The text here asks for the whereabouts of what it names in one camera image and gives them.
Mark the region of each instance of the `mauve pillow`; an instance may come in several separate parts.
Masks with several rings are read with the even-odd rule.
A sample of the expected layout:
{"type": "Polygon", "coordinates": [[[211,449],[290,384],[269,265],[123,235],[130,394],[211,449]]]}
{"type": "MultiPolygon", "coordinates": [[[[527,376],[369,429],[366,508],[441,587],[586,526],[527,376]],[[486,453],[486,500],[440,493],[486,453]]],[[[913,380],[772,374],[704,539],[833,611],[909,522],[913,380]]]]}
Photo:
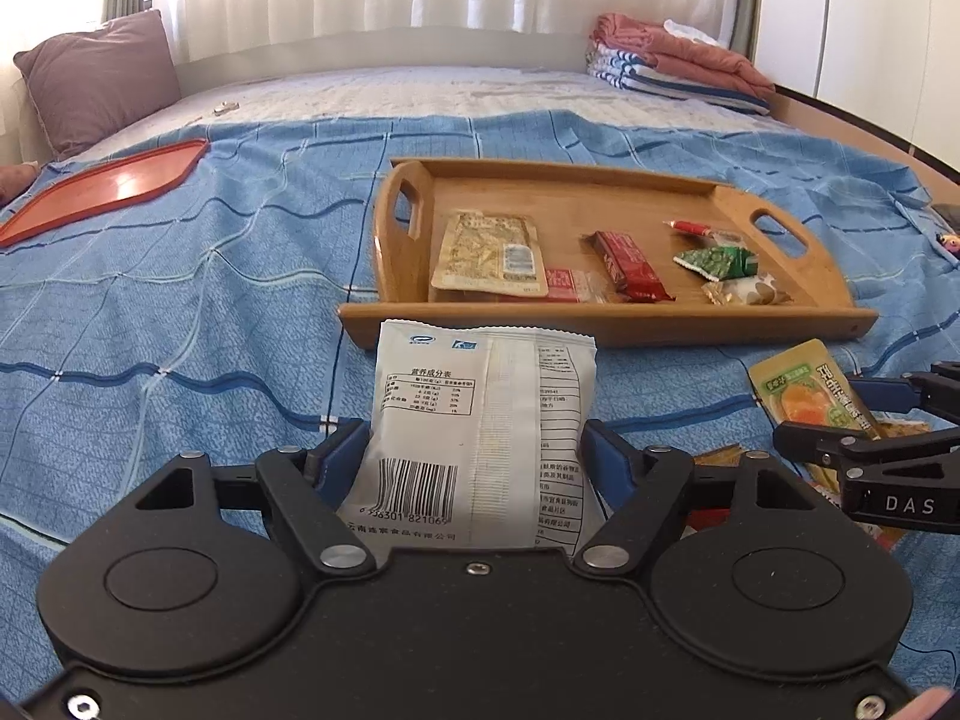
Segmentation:
{"type": "Polygon", "coordinates": [[[68,32],[13,57],[47,140],[67,159],[181,98],[160,11],[68,32]]]}

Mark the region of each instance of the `nutrition facts table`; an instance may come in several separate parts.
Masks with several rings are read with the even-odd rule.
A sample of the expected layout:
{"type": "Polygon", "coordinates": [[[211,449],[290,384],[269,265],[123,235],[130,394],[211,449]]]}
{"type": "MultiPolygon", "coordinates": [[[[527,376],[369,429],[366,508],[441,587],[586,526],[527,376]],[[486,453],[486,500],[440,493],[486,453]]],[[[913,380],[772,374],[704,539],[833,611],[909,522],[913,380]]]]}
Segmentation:
{"type": "Polygon", "coordinates": [[[473,379],[392,373],[387,376],[381,408],[470,415],[475,387],[473,379]]]}
{"type": "Polygon", "coordinates": [[[580,380],[565,346],[538,346],[541,456],[536,545],[572,555],[583,525],[584,477],[577,461],[580,380]]]}

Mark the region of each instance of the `orange plastic lid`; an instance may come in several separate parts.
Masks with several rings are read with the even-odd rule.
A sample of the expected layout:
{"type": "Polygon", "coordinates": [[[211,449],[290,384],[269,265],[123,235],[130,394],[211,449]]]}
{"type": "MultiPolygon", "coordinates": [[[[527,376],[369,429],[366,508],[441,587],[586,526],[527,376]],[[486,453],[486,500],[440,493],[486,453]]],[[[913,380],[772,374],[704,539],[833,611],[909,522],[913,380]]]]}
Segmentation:
{"type": "Polygon", "coordinates": [[[64,178],[0,226],[0,248],[71,221],[159,197],[184,181],[209,145],[203,138],[172,143],[64,178]]]}

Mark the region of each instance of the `white wardrobe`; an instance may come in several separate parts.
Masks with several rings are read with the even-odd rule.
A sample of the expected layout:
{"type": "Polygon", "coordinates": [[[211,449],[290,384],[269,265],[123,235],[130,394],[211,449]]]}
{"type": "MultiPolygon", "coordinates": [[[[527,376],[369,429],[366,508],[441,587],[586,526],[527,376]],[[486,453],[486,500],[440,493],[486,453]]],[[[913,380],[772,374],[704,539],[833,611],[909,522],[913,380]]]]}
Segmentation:
{"type": "Polygon", "coordinates": [[[754,60],[960,170],[960,0],[760,0],[754,60]]]}

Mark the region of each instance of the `striped towel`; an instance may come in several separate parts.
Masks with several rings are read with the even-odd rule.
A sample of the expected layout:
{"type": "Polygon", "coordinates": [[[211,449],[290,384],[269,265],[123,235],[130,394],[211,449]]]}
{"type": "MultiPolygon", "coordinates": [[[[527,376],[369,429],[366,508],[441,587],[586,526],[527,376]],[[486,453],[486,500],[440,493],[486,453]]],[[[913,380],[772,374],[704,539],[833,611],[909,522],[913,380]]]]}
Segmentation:
{"type": "Polygon", "coordinates": [[[674,100],[702,100],[741,113],[765,116],[770,113],[770,104],[760,98],[659,73],[635,53],[611,49],[603,43],[595,43],[587,54],[587,72],[617,89],[647,92],[674,100]]]}

